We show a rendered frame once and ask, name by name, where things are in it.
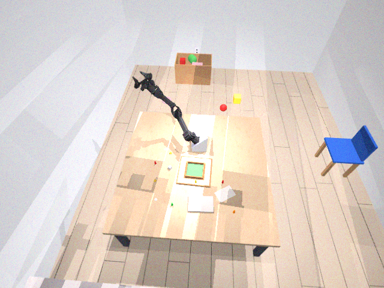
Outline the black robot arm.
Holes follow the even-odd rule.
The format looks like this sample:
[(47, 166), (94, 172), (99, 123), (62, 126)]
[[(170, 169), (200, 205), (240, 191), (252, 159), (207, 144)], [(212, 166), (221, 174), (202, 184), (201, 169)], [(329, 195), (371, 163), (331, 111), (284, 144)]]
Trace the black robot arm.
[[(151, 87), (149, 89), (147, 89), (151, 94), (153, 94), (153, 96), (155, 96), (156, 98), (159, 98), (161, 100), (163, 100), (167, 105), (170, 106), (171, 108), (171, 113), (172, 115), (174, 116), (174, 118), (176, 118), (183, 130), (183, 137), (186, 141), (192, 141), (194, 144), (196, 143), (199, 143), (199, 137), (196, 136), (195, 132), (191, 132), (188, 130), (183, 118), (182, 118), (182, 112), (180, 110), (180, 108), (175, 104), (173, 103), (171, 100), (169, 100), (164, 94), (163, 92), (161, 91), (161, 89), (155, 85), (154, 81), (151, 79), (149, 80), (148, 82), (150, 82), (151, 84)], [(149, 86), (149, 83), (146, 81), (145, 84), (141, 84), (141, 90), (144, 91), (145, 88), (147, 88)], [(156, 89), (157, 88), (157, 89)], [(177, 107), (177, 109), (175, 111), (173, 111), (173, 108), (174, 107)]]

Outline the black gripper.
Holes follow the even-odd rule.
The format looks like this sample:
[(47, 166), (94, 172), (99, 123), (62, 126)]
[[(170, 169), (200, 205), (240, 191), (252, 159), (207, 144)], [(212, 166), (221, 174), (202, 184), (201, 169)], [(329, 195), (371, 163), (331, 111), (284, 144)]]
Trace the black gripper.
[[(141, 82), (138, 82), (138, 80), (135, 78), (135, 77), (133, 77), (132, 76), (132, 78), (133, 78), (133, 80), (134, 80), (134, 82), (135, 82), (135, 84), (134, 84), (134, 88), (138, 88), (138, 87), (140, 87), (140, 84), (145, 84), (146, 83), (146, 81), (148, 82), (148, 80), (151, 80), (152, 79), (152, 74), (151, 73), (144, 73), (144, 72), (142, 72), (142, 71), (139, 71), (144, 77), (145, 77), (145, 79), (143, 79)], [(151, 84), (150, 84), (150, 82), (148, 82), (149, 83), (149, 86), (146, 88), (146, 89), (149, 89), (150, 87), (151, 87)]]

